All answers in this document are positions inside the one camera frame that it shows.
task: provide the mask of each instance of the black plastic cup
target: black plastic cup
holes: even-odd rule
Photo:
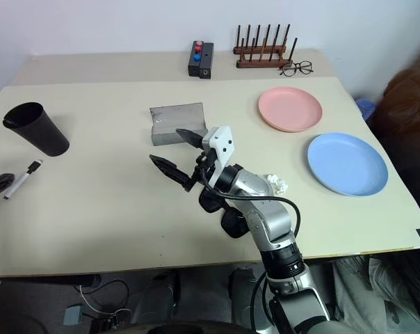
[[[65,153],[70,146],[70,142],[37,102],[20,104],[11,109],[4,116],[3,125],[50,157]]]

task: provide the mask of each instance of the blue plate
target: blue plate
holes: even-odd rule
[[[349,196],[369,196],[388,180],[383,158],[368,143],[348,134],[316,137],[307,151],[316,178],[327,188]]]

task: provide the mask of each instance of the beige table surface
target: beige table surface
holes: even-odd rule
[[[203,102],[208,127],[229,125],[231,162],[275,173],[302,214],[298,246],[305,257],[420,247],[420,210],[388,156],[335,77],[184,80],[9,86],[0,93],[0,173],[43,166],[9,200],[0,199],[0,276],[92,273],[260,260],[249,234],[231,239],[221,213],[198,204],[159,172],[155,154],[191,174],[200,151],[176,144],[154,147],[149,108]],[[269,127],[257,100],[267,89],[292,86],[323,107],[313,129],[296,134]],[[1,120],[12,107],[43,104],[69,138],[59,157],[46,157]],[[326,132],[345,132],[370,143],[384,158],[389,181],[367,198],[342,196],[311,174],[306,151]]]

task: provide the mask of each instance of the pink plate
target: pink plate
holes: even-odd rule
[[[258,107],[269,125],[286,132],[310,129],[323,115],[323,109],[315,97],[293,87],[267,90],[259,98]]]

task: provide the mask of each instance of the eyeglasses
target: eyeglasses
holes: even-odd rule
[[[281,67],[280,75],[285,75],[286,77],[292,77],[295,75],[296,70],[300,70],[303,74],[309,74],[313,72],[312,63],[310,61],[302,61],[301,63],[293,63],[291,67]]]

